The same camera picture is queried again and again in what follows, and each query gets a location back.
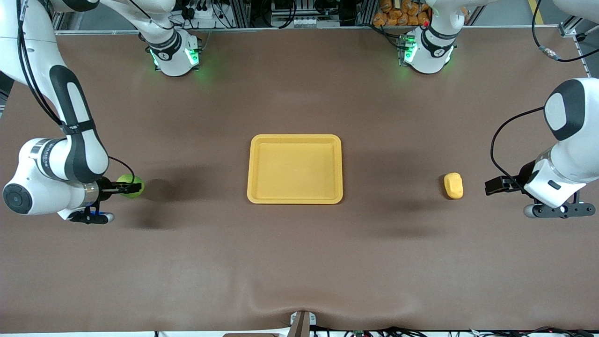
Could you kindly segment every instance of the tennis ball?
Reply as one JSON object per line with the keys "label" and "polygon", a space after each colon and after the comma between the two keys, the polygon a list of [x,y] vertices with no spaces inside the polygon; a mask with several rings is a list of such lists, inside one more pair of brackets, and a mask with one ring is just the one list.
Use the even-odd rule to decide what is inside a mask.
{"label": "tennis ball", "polygon": [[[133,178],[133,176],[131,176],[131,174],[123,174],[122,176],[120,176],[118,179],[116,179],[116,182],[131,182],[131,178]],[[135,193],[127,193],[127,194],[121,194],[124,197],[127,198],[137,198],[146,188],[146,184],[144,183],[143,180],[141,180],[141,178],[139,178],[138,176],[135,176],[135,180],[133,180],[133,183],[139,183],[141,182],[141,189],[139,192],[135,192]]]}

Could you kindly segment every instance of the white robotic arm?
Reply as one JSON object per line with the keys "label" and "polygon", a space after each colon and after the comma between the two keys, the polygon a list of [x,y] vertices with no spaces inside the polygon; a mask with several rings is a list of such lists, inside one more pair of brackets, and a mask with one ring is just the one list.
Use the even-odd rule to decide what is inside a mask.
{"label": "white robotic arm", "polygon": [[157,68],[168,76],[185,75],[199,65],[198,38],[175,29],[169,15],[175,0],[100,0],[126,18],[150,46]]}
{"label": "white robotic arm", "polygon": [[[63,219],[106,223],[99,202],[114,193],[134,192],[138,184],[111,183],[102,177],[108,155],[96,132],[83,90],[56,45],[49,8],[37,0],[0,0],[0,71],[47,97],[58,112],[61,139],[32,139],[19,152],[19,165],[2,196],[7,206],[24,215],[58,213]],[[97,2],[59,1],[56,7],[93,8]],[[41,106],[46,106],[35,95]],[[96,207],[91,214],[89,206]]]}
{"label": "white robotic arm", "polygon": [[432,9],[427,27],[417,27],[408,35],[414,36],[415,48],[405,62],[423,74],[434,74],[449,62],[453,42],[464,27],[462,7],[488,5],[497,0],[426,0]]}
{"label": "white robotic arm", "polygon": [[579,190],[599,179],[599,79],[560,84],[544,105],[547,125],[557,144],[525,164],[514,177],[485,183],[487,195],[522,191],[534,199],[524,209],[530,218],[568,218],[595,213],[579,200]]}

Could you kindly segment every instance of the wire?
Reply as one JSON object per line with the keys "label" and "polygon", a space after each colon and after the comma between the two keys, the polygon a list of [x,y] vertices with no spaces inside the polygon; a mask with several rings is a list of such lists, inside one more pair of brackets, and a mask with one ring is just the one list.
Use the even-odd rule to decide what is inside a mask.
{"label": "wire", "polygon": [[317,5],[317,4],[318,4],[320,1],[322,1],[322,0],[314,0],[314,9],[315,9],[315,10],[316,10],[318,13],[320,13],[321,15],[326,15],[326,16],[329,16],[329,15],[335,15],[335,14],[339,14],[339,8],[338,8],[338,9],[331,10],[331,11],[328,11],[328,10],[325,10],[325,8],[324,8],[324,7],[318,7],[318,5]]}
{"label": "wire", "polygon": [[[224,22],[222,22],[222,20],[220,19],[220,17],[216,14],[216,9],[214,9],[214,3],[216,2],[216,0],[212,0],[210,3],[212,4],[212,10],[214,11],[214,16],[216,16],[217,19],[219,19],[220,23],[225,27],[225,28],[232,28],[231,25],[229,24],[229,26],[227,26]],[[225,13],[223,13],[222,7],[220,8],[220,13],[222,14],[222,16],[226,17]]]}
{"label": "wire", "polygon": [[506,175],[507,177],[510,178],[510,180],[514,183],[514,185],[516,185],[521,191],[522,193],[525,193],[526,195],[528,195],[531,198],[534,198],[533,196],[531,196],[528,192],[526,192],[524,190],[524,187],[522,187],[517,181],[516,179],[511,176],[509,173],[507,173],[499,164],[497,164],[496,160],[495,160],[495,154],[494,154],[494,150],[495,150],[495,139],[497,138],[497,135],[499,135],[499,132],[507,125],[509,124],[511,121],[518,119],[520,117],[526,116],[526,115],[530,115],[533,112],[537,112],[537,111],[541,111],[543,110],[544,107],[538,107],[536,109],[532,109],[529,110],[527,112],[523,112],[521,114],[518,114],[510,119],[508,119],[507,121],[503,122],[503,124],[501,124],[501,126],[497,129],[497,131],[495,131],[495,134],[493,135],[493,139],[491,139],[491,161],[493,162],[493,165],[495,165],[495,167],[497,169],[499,169],[499,171],[501,171],[504,175]]}
{"label": "wire", "polygon": [[214,10],[214,3],[216,2],[216,6],[219,8],[220,13],[225,17],[225,20],[227,22],[227,24],[229,25],[228,28],[235,28],[233,27],[233,25],[231,24],[231,22],[229,21],[229,17],[227,17],[227,15],[225,14],[225,12],[223,11],[223,4],[221,0],[213,0],[212,1],[212,9]]}
{"label": "wire", "polygon": [[[297,13],[297,3],[295,2],[295,0],[289,0],[291,2],[291,6],[289,7],[289,15],[287,17],[287,20],[285,20],[285,23],[282,26],[279,26],[277,28],[279,29],[283,29],[286,28],[287,26],[289,26],[295,18],[295,13]],[[262,0],[262,4],[260,5],[260,13],[262,16],[262,20],[264,21],[264,23],[268,26],[273,28],[274,26],[268,22],[268,20],[266,19],[266,13],[268,13],[269,11],[271,11],[270,9],[266,9],[266,11],[264,11],[265,5],[267,4],[268,0]]]}
{"label": "wire", "polygon": [[385,37],[385,39],[387,40],[387,42],[389,42],[392,46],[394,46],[397,49],[402,49],[402,47],[400,47],[399,45],[395,44],[395,42],[393,42],[393,41],[391,41],[389,39],[389,38],[397,39],[397,38],[400,37],[399,35],[390,34],[390,33],[385,32],[385,29],[382,26],[380,27],[380,29],[376,28],[376,26],[371,25],[369,23],[363,23],[363,24],[361,24],[361,26],[366,26],[366,27],[372,28],[375,32],[383,35]]}
{"label": "wire", "polygon": [[124,161],[117,159],[115,157],[108,156],[108,159],[114,160],[117,163],[121,163],[122,166],[125,166],[129,170],[129,172],[131,172],[131,182],[129,183],[129,186],[133,185],[133,182],[135,181],[135,173],[133,172],[133,169],[131,168],[131,166],[125,164]]}
{"label": "wire", "polygon": [[153,22],[156,26],[158,26],[158,27],[160,27],[160,28],[162,28],[162,29],[164,29],[166,31],[170,31],[171,29],[175,28],[174,25],[172,25],[169,28],[166,28],[166,27],[163,27],[162,25],[159,25],[158,22],[154,21],[154,19],[152,19],[152,17],[148,13],[146,13],[146,11],[144,11],[138,4],[136,4],[135,1],[129,0],[129,2],[132,3],[133,6],[137,7],[137,9],[139,9],[142,13],[144,13],[144,15],[147,16],[148,19],[150,19],[150,22]]}
{"label": "wire", "polygon": [[[531,25],[531,28],[532,28],[532,31],[533,31],[533,40],[534,40],[534,43],[537,45],[537,47],[538,47],[539,49],[543,50],[543,49],[545,49],[545,48],[544,48],[544,47],[543,47],[543,46],[542,46],[542,45],[539,43],[539,39],[537,38],[537,32],[536,32],[536,30],[534,29],[534,24],[535,24],[535,21],[537,20],[537,14],[539,13],[539,6],[541,5],[541,1],[542,1],[542,0],[538,0],[538,1],[537,1],[537,6],[534,8],[534,14],[533,14],[533,23],[532,23],[532,25]],[[585,57],[587,57],[587,56],[591,56],[591,55],[593,55],[593,54],[595,54],[595,53],[598,53],[598,52],[599,52],[599,49],[595,49],[595,50],[593,50],[592,52],[589,52],[589,53],[587,53],[587,54],[584,54],[584,55],[578,56],[577,58],[572,58],[572,59],[562,59],[562,58],[560,58],[560,57],[558,56],[558,57],[557,57],[555,60],[556,60],[556,61],[558,61],[558,62],[573,62],[573,61],[578,61],[578,60],[580,60],[580,59],[583,59],[583,58],[585,58]]]}
{"label": "wire", "polygon": [[25,81],[27,82],[27,86],[31,91],[31,94],[34,96],[35,101],[40,105],[42,110],[52,119],[57,125],[62,125],[62,122],[56,116],[54,111],[50,108],[50,105],[44,98],[44,95],[40,91],[40,87],[37,85],[37,81],[35,80],[35,76],[33,74],[33,70],[31,68],[31,63],[29,62],[29,55],[27,51],[27,47],[25,45],[25,34],[23,32],[23,22],[25,19],[24,11],[26,7],[23,7],[23,17],[21,18],[21,3],[20,0],[17,0],[17,51],[19,53],[19,63],[21,65],[21,70],[23,71],[23,76],[25,77]]}
{"label": "wire", "polygon": [[208,41],[210,41],[210,36],[212,35],[212,30],[208,31],[208,36],[206,36],[206,42],[202,45],[202,51],[205,51],[208,48]]}

